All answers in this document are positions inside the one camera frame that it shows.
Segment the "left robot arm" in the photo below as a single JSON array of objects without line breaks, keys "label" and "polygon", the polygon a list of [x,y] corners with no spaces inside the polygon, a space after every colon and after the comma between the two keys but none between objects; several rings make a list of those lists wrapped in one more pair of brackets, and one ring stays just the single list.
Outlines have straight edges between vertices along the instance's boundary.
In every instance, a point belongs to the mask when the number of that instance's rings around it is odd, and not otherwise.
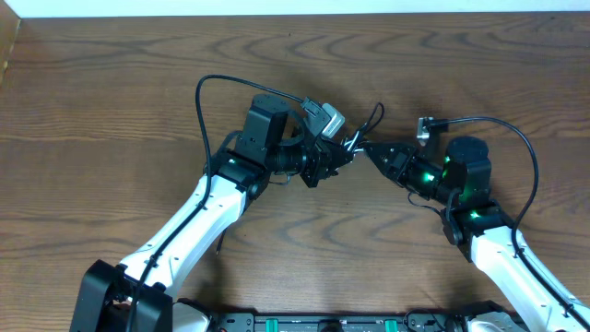
[{"label": "left robot arm", "polygon": [[211,314],[178,292],[207,248],[259,197],[274,174],[309,187],[351,162],[333,136],[345,122],[328,103],[301,102],[300,117],[279,97],[258,94],[244,127],[225,138],[188,200],[145,244],[112,266],[96,261],[82,279],[73,331],[205,331]]}]

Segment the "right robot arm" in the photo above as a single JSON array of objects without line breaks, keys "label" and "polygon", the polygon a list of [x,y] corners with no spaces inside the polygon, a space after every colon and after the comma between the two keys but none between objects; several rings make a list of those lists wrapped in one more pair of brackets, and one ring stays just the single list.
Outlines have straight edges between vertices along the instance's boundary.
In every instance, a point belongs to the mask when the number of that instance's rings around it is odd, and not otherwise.
[{"label": "right robot arm", "polygon": [[452,139],[443,165],[406,143],[368,143],[364,150],[387,179],[444,206],[439,215],[448,242],[494,282],[529,330],[588,330],[588,306],[543,265],[515,221],[491,198],[491,163],[483,140]]}]

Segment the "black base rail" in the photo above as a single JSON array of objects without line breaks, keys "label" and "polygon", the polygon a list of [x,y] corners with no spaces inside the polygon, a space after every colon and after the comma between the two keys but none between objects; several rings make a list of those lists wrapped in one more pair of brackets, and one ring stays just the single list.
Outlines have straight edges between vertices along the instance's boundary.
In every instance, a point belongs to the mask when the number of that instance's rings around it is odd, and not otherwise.
[{"label": "black base rail", "polygon": [[524,321],[495,302],[440,312],[411,309],[393,314],[269,314],[254,310],[214,312],[197,302],[173,306],[173,332],[468,332],[526,331]]}]

